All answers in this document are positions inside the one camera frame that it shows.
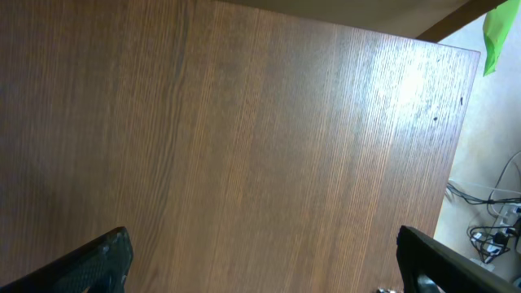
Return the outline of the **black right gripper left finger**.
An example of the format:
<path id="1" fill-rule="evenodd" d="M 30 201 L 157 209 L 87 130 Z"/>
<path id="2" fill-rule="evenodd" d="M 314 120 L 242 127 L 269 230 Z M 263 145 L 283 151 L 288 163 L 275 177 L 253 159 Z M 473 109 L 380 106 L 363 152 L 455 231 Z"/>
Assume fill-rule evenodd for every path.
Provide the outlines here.
<path id="1" fill-rule="evenodd" d="M 117 227 L 1 288 L 1 293 L 123 293 L 134 258 L 128 230 Z"/>

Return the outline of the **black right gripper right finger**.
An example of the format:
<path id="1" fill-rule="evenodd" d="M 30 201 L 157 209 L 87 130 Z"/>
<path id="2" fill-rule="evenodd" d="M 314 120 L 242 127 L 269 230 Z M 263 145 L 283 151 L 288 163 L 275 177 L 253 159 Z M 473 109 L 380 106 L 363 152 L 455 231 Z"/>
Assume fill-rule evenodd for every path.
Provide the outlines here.
<path id="1" fill-rule="evenodd" d="M 512 283 L 413 227 L 400 227 L 396 244 L 404 293 L 520 293 Z"/>

